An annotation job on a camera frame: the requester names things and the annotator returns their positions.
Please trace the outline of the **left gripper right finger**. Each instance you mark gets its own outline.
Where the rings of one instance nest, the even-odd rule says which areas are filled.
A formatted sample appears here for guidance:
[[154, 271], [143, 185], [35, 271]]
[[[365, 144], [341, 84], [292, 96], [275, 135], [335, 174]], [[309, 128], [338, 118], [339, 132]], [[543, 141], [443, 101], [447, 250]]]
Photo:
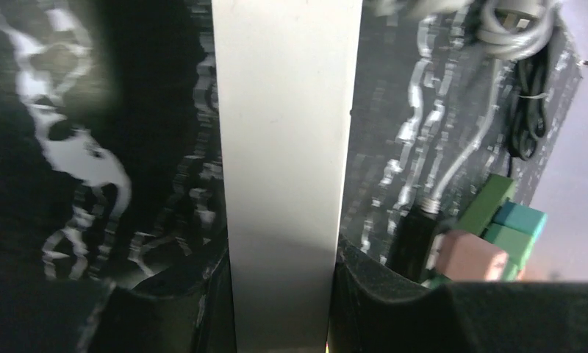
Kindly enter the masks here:
[[588, 283], [416, 284], [340, 237], [331, 352], [588, 352]]

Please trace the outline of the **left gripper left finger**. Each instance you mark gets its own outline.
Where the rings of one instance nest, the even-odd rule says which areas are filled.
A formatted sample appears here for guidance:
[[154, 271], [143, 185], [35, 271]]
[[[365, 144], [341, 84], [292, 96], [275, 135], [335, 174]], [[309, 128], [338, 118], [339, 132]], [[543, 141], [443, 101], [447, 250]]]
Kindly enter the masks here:
[[0, 352], [234, 352], [228, 242], [141, 282], [47, 281], [0, 268]]

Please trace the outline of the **green power strip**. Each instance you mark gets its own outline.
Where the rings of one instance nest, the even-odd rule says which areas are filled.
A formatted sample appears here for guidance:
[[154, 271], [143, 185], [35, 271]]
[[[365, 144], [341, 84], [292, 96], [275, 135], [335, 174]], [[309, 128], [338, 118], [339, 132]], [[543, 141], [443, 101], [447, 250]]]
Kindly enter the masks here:
[[499, 174], [492, 174], [476, 194], [452, 231], [482, 236], [498, 210], [515, 196], [516, 182]]

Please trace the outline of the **white power strip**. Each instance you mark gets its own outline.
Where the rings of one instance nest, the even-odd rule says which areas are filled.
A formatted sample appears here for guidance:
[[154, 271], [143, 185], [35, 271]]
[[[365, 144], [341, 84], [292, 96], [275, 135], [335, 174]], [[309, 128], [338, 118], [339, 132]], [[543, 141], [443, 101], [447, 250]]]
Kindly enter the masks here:
[[360, 1], [214, 1], [239, 352], [322, 352]]

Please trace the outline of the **short black power strip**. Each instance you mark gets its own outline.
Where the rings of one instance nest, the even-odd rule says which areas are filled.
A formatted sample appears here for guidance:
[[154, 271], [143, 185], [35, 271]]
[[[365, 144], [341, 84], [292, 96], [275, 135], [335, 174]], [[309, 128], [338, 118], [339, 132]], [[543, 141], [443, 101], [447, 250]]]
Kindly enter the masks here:
[[426, 213], [420, 208], [410, 211], [395, 231], [386, 266], [413, 282], [423, 282], [433, 241], [452, 223], [451, 218]]

